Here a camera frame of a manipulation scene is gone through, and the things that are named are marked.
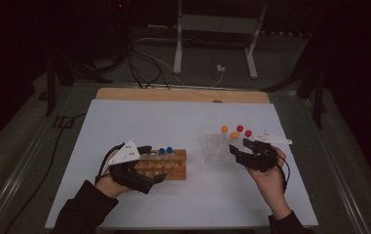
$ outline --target orange ball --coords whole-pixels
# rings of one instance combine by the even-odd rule
[[[221,128],[221,131],[222,131],[222,133],[227,133],[228,132],[228,127],[227,126],[222,126],[222,128]]]
[[[237,132],[231,133],[231,138],[233,138],[233,139],[238,138],[238,133]]]

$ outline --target white tag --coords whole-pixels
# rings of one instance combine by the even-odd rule
[[[266,142],[266,143],[286,143],[286,144],[292,144],[291,139],[287,139],[281,136],[274,135],[268,131],[265,131],[264,134],[254,136],[254,139],[261,141],[261,142]]]

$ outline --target person's hand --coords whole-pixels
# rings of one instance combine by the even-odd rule
[[[273,146],[277,154],[285,159],[286,155],[277,147]],[[284,161],[278,157],[278,164],[283,166]],[[261,173],[259,171],[246,168],[249,174],[257,183],[258,189],[263,196],[267,205],[271,208],[276,220],[282,219],[291,213],[291,209],[285,201],[284,191],[282,188],[282,176],[277,167]]]
[[[112,158],[115,155],[116,151],[109,155],[109,158]],[[117,198],[119,195],[132,191],[131,188],[123,186],[115,181],[113,181],[112,176],[109,175],[109,167],[103,173],[106,176],[103,176],[99,181],[94,185],[99,191],[110,198]]]

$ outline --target table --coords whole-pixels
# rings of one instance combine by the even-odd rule
[[[203,133],[215,132],[216,126],[225,122],[229,126],[256,123],[258,131],[266,128],[284,136],[274,106],[264,93],[99,90],[79,134],[46,227],[54,226],[64,202],[74,196],[84,179],[93,181],[106,151],[132,136],[137,144],[187,149],[187,180],[164,181],[155,185],[148,195],[139,192],[122,195],[118,198],[118,207],[100,227],[216,229],[268,225],[269,208],[241,165],[204,163],[201,153]],[[291,168],[286,191],[288,202],[303,224],[317,225],[288,145],[277,146],[287,154]]]

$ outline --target wrist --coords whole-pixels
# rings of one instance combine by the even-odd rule
[[[111,176],[102,177],[94,186],[97,190],[112,199],[116,199],[119,195],[125,192],[121,188],[121,185],[113,181]]]
[[[269,206],[276,220],[283,219],[291,214],[291,209],[286,203],[285,199],[279,200],[273,204],[270,204]]]

